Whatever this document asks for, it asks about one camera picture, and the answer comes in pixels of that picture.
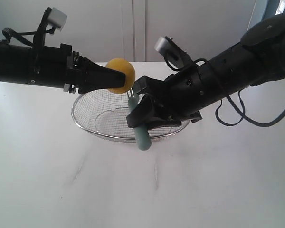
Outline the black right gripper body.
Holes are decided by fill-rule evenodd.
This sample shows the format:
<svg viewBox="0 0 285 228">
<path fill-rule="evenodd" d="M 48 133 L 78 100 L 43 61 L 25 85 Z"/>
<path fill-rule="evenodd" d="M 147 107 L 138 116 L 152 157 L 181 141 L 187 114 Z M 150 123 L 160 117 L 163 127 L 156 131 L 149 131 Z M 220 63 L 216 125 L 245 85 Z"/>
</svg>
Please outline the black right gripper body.
<svg viewBox="0 0 285 228">
<path fill-rule="evenodd" d="M 202 108 L 228 94 L 228 61 L 210 60 L 169 75 L 156 86 L 161 118 L 168 121 L 192 119 Z"/>
</svg>

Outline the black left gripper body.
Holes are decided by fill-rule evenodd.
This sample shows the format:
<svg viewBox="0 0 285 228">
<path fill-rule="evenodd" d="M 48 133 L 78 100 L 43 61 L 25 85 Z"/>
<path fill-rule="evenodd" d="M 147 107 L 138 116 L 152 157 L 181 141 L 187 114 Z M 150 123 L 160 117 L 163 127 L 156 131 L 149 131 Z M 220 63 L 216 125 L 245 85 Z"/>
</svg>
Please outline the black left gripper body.
<svg viewBox="0 0 285 228">
<path fill-rule="evenodd" d="M 90 92 L 88 65 L 90 60 L 72 50 L 71 45 L 44 47 L 34 65 L 36 85 L 64 89 L 79 94 Z"/>
</svg>

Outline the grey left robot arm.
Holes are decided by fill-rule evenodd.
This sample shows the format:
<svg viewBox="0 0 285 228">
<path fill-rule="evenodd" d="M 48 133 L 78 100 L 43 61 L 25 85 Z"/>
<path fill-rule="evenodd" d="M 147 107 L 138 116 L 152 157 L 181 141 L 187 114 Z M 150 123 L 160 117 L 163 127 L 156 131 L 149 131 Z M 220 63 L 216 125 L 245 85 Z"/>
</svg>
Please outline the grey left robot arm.
<svg viewBox="0 0 285 228">
<path fill-rule="evenodd" d="M 0 42 L 0 82 L 60 88 L 86 94 L 125 85 L 124 73 L 100 66 L 71 45 L 44 46 L 38 54 L 32 48 Z"/>
</svg>

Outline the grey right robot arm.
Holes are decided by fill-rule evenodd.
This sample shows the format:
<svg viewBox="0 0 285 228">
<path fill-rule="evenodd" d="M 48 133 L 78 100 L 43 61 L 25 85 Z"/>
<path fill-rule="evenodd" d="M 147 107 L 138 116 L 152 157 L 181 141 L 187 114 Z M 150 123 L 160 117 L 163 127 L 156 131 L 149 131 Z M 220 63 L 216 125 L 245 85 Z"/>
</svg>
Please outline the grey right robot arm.
<svg viewBox="0 0 285 228">
<path fill-rule="evenodd" d="M 174 73 L 163 81 L 143 76 L 135 82 L 143 98 L 126 118 L 130 128 L 197 122 L 201 109 L 241 89 L 285 79 L 285 14 L 257 23 L 210 60 L 192 60 L 169 37 L 160 38 L 155 48 L 175 66 Z"/>
</svg>

